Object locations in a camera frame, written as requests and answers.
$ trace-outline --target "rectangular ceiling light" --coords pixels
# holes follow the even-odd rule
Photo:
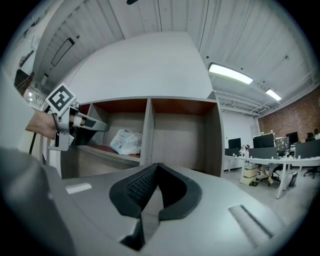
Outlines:
[[[265,93],[269,94],[272,98],[276,99],[277,101],[281,100],[280,96],[271,89],[268,89]]]
[[[69,37],[64,43],[61,45],[60,49],[56,52],[53,59],[51,60],[51,64],[55,67],[61,58],[66,54],[66,52],[75,44],[75,42]]]
[[[220,66],[220,65],[217,65],[217,64],[214,64],[214,63],[210,63],[210,66],[209,66],[209,72],[212,72],[212,73],[216,73],[216,74],[219,74],[219,75],[223,75],[223,76],[226,76],[226,77],[230,77],[230,78],[233,78],[233,79],[237,79],[247,85],[249,85],[253,79],[250,78],[249,76],[246,76],[245,74],[241,74],[237,71],[234,71],[230,68],[227,68],[227,67],[224,67],[224,66]]]

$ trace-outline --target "open cabinet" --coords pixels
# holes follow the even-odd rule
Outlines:
[[[220,176],[222,125],[214,99],[148,97],[85,104],[80,111],[109,124],[86,146],[61,153],[62,178],[116,172],[166,163]],[[120,155],[110,147],[119,129],[142,134],[140,154]]]

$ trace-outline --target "red brick wall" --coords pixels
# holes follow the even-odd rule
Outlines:
[[[273,130],[275,137],[298,132],[299,141],[304,142],[307,133],[313,133],[315,128],[320,130],[319,98],[320,86],[290,105],[259,118],[260,131]]]

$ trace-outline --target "white corrugated ceiling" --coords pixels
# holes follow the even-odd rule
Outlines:
[[[144,33],[188,32],[209,67],[221,64],[251,78],[250,85],[209,74],[225,111],[259,116],[318,78],[318,70],[297,35],[263,0],[68,0],[52,17],[39,44],[33,70],[56,84],[94,51]],[[51,60],[71,37],[75,45],[56,67]]]

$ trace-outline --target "plastic bag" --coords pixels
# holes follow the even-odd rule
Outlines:
[[[110,147],[119,155],[135,155],[141,151],[142,134],[120,129],[110,143]]]

